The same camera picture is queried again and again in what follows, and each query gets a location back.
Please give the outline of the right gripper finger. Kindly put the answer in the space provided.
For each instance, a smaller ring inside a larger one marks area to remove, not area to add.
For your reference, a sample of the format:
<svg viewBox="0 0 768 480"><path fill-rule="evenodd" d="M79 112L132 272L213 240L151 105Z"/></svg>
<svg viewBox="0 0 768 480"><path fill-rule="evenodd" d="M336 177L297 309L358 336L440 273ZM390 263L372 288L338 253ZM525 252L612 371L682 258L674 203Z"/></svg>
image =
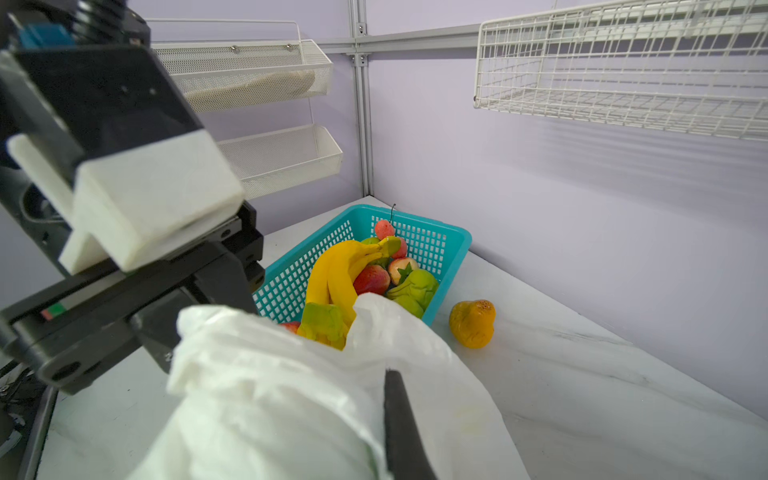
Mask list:
<svg viewBox="0 0 768 480"><path fill-rule="evenodd" d="M403 377L396 370L385 373L384 430L387 468L394 479L436 479L421 441Z"/></svg>

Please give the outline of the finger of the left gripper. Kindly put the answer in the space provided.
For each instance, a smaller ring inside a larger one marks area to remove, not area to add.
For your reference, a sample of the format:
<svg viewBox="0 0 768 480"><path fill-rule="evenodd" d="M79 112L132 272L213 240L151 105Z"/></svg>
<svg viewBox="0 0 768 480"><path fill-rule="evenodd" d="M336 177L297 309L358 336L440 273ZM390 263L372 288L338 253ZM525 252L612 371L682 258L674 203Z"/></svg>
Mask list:
<svg viewBox="0 0 768 480"><path fill-rule="evenodd" d="M184 287L175 289L135 312L129 324L142 347L164 373L169 373L173 351L181 340L176 322L179 312L197 305Z"/></svg>
<svg viewBox="0 0 768 480"><path fill-rule="evenodd" d="M231 253L224 253L198 270L193 275L191 292L199 304L258 313L242 264Z"/></svg>

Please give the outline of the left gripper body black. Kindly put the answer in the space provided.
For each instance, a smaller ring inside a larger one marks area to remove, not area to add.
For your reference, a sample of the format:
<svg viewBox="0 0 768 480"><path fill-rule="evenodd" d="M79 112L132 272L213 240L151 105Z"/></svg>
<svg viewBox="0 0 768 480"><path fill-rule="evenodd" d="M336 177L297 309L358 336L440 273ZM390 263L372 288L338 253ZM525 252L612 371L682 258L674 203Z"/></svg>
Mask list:
<svg viewBox="0 0 768 480"><path fill-rule="evenodd" d="M172 258L129 274L105 260L4 309L1 349L43 383L74 395L144 349L129 324L135 312L178 288L192 294L193 275L224 253L240 261L253 295L265 279L263 246L256 212L245 203Z"/></svg>

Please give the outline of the white plastic bag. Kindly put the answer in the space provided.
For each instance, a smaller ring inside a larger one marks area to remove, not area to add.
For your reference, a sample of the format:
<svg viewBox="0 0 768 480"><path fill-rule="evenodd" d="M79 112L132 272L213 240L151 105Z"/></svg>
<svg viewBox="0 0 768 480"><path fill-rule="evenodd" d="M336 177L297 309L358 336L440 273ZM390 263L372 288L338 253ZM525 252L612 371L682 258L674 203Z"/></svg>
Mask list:
<svg viewBox="0 0 768 480"><path fill-rule="evenodd" d="M183 309L179 405L136 479L388 479L385 376L401 374L440 479L528 473L487 389L424 322L374 294L342 350L225 306Z"/></svg>

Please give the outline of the orange fake pear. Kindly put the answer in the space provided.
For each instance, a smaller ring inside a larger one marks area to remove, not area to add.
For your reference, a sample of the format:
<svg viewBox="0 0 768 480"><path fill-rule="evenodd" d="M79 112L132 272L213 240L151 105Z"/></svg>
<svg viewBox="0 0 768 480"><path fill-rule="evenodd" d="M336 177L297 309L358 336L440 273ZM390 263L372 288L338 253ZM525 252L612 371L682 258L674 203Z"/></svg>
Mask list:
<svg viewBox="0 0 768 480"><path fill-rule="evenodd" d="M462 301L449 315L449 326L456 340L466 348L482 349L493 338L495 306L488 300Z"/></svg>

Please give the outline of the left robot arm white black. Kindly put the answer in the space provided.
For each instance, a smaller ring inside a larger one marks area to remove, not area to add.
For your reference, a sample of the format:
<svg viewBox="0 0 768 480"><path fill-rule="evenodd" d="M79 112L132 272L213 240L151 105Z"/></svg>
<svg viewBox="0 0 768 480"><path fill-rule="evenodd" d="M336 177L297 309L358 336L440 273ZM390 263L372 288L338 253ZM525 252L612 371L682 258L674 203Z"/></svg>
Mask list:
<svg viewBox="0 0 768 480"><path fill-rule="evenodd" d="M1 203L62 273L6 308L1 347L76 394L181 310L254 312L263 236L222 152L123 1L1 5Z"/></svg>

